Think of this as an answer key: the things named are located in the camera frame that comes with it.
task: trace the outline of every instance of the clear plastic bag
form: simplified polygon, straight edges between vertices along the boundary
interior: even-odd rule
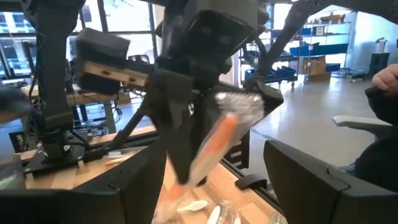
[[[252,126],[264,118],[264,102],[259,95],[246,93],[217,93],[215,100],[221,116],[203,140],[199,153],[190,167],[185,185],[175,181],[166,198],[159,203],[154,223],[167,223],[185,196],[205,178]]]
[[[207,224],[241,224],[241,217],[230,202],[224,201],[213,209]]]

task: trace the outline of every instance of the wooden table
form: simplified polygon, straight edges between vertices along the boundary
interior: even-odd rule
[[[131,136],[154,131],[153,126],[139,128],[133,131]],[[94,139],[91,144],[108,142],[112,140],[114,135],[106,135]],[[21,154],[23,159],[32,157],[34,153],[24,152]],[[86,163],[84,168],[71,167],[60,170],[53,174],[35,177],[34,180],[27,180],[28,189],[72,189],[100,174],[106,172],[110,167],[104,165],[104,160]],[[210,201],[209,206],[204,210],[195,213],[184,213],[177,215],[177,223],[206,223],[207,219],[214,207],[227,200],[239,210],[242,223],[253,224],[273,224],[271,221],[277,215],[280,215],[276,209],[262,199],[252,190],[240,191],[235,187],[234,182],[238,178],[231,173],[222,164],[218,164],[209,174],[207,183],[195,190],[189,195],[190,200],[207,199]],[[165,168],[165,176],[162,190],[160,192],[159,201],[168,192],[175,180],[175,174],[169,161]]]

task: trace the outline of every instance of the white object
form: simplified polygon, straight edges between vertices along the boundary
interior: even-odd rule
[[[209,204],[209,202],[206,200],[197,200],[185,207],[177,209],[177,211],[180,213],[181,212],[195,212],[195,211],[204,209],[208,204]]]
[[[220,217],[221,207],[217,205],[210,214],[207,224],[217,224],[218,218]]]
[[[241,224],[241,223],[242,223],[241,218],[236,217],[234,220],[234,224]]]
[[[325,31],[325,27],[317,27],[315,29],[315,35],[323,35]]]
[[[363,118],[358,116],[334,116],[333,121],[339,127],[350,127],[354,129],[363,129],[364,127],[392,126],[377,118]]]
[[[376,41],[376,43],[377,44],[380,44],[379,45],[379,52],[378,53],[384,53],[384,50],[385,50],[385,48],[386,48],[386,42],[388,42],[388,40],[386,40],[384,37],[382,37],[382,38],[380,38],[380,39],[378,39],[377,41]]]
[[[111,151],[108,152],[108,156],[109,159],[117,159],[117,158],[121,158],[123,157],[122,152],[121,151]]]

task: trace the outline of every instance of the black mount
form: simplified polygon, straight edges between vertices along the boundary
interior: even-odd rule
[[[33,158],[28,170],[48,169],[60,161],[76,163],[84,155],[84,147],[64,150],[68,144],[65,132],[73,128],[73,113],[65,93],[66,44],[84,3],[21,1],[24,14],[37,33],[37,61],[29,96],[37,82],[39,97],[32,103],[27,126],[30,135],[42,143],[43,152]]]

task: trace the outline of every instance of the black jacket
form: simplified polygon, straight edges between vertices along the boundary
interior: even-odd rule
[[[376,116],[393,125],[388,137],[371,144],[356,160],[355,173],[360,179],[398,192],[398,97],[369,99]]]
[[[377,97],[368,98],[369,105],[377,118],[398,126],[398,96],[394,98]]]

